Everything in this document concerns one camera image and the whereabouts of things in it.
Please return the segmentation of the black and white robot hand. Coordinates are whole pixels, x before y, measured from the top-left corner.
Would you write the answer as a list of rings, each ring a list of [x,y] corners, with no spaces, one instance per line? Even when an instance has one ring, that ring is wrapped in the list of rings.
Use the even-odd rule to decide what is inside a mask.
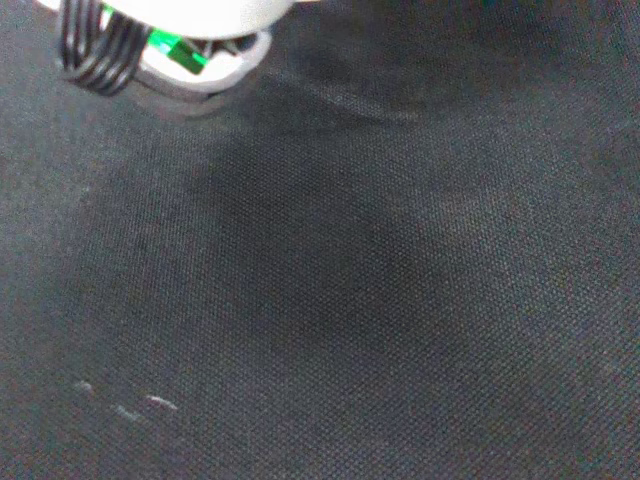
[[[70,84],[102,97],[204,116],[238,96],[267,56],[289,1],[40,1],[56,19]]]

